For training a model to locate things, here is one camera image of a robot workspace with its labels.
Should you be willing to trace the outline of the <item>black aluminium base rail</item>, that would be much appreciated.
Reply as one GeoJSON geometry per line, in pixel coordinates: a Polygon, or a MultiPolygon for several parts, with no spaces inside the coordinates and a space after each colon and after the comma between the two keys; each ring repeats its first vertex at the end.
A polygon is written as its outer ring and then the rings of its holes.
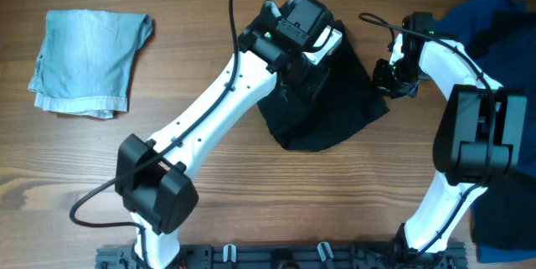
{"type": "MultiPolygon", "coordinates": [[[[165,268],[256,269],[256,268],[392,268],[388,242],[356,242],[352,245],[315,246],[208,246],[186,245],[165,268]]],[[[95,268],[145,268],[132,246],[98,249],[95,268]]],[[[425,253],[410,264],[394,268],[467,269],[466,248],[462,242],[451,242],[444,252],[425,253]]]]}

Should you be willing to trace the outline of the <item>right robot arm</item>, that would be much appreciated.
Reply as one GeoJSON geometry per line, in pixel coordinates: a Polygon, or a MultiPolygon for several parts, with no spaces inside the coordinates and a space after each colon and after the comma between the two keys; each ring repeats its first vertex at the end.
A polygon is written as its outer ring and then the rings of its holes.
{"type": "Polygon", "coordinates": [[[435,176],[420,207],[402,223],[389,253],[391,266],[435,266],[451,232],[490,184],[516,168],[527,98],[487,76],[431,13],[414,12],[389,29],[390,59],[379,59],[374,88],[391,99],[414,97],[432,80],[447,100],[432,158],[435,176]]]}

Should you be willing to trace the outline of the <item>dark garment in pile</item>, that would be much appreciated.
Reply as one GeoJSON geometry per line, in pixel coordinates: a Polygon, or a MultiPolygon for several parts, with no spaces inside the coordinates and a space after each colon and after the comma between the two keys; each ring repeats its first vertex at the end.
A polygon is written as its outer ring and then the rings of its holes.
{"type": "Polygon", "coordinates": [[[473,240],[504,250],[535,248],[535,14],[497,11],[469,55],[504,87],[527,97],[518,166],[474,206],[473,240]]]}

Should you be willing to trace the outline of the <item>blue garment in pile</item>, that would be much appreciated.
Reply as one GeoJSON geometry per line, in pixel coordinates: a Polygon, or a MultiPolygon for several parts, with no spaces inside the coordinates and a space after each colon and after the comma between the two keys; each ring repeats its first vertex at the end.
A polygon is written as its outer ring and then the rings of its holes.
{"type": "MultiPolygon", "coordinates": [[[[522,0],[467,0],[449,11],[441,21],[436,22],[435,26],[441,32],[456,35],[469,55],[469,43],[478,33],[491,26],[492,15],[497,11],[532,13],[526,9],[526,3],[522,0]]],[[[476,201],[472,205],[472,239],[476,201]]],[[[473,242],[477,245],[477,259],[481,263],[523,261],[535,256],[535,248],[533,250],[504,250],[479,245],[474,240],[473,242]]]]}

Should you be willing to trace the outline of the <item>folded light blue denim shorts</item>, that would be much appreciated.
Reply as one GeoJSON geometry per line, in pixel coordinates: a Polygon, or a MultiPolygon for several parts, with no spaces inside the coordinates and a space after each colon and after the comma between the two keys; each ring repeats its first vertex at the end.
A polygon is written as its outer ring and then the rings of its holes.
{"type": "Polygon", "coordinates": [[[154,30],[145,13],[50,10],[28,90],[44,111],[111,119],[129,108],[135,55],[154,30]]]}

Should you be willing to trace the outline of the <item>black shorts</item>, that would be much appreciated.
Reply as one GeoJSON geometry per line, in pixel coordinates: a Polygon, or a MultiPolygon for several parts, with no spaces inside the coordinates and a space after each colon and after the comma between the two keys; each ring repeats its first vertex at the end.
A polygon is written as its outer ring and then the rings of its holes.
{"type": "Polygon", "coordinates": [[[275,140],[285,150],[318,152],[339,144],[389,112],[384,98],[351,45],[345,25],[334,22],[342,43],[327,58],[330,74],[317,98],[306,103],[283,85],[258,102],[275,140]]]}

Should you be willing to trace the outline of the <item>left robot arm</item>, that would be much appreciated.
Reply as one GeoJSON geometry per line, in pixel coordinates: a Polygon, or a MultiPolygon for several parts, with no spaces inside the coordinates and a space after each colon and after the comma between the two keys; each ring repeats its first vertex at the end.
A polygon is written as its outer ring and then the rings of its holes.
{"type": "Polygon", "coordinates": [[[224,71],[183,114],[147,140],[130,135],[120,145],[115,190],[137,226],[127,267],[172,265],[178,228],[198,203],[193,179],[252,106],[285,127],[308,114],[330,73],[325,59],[342,39],[332,20],[318,0],[265,2],[224,71]]]}

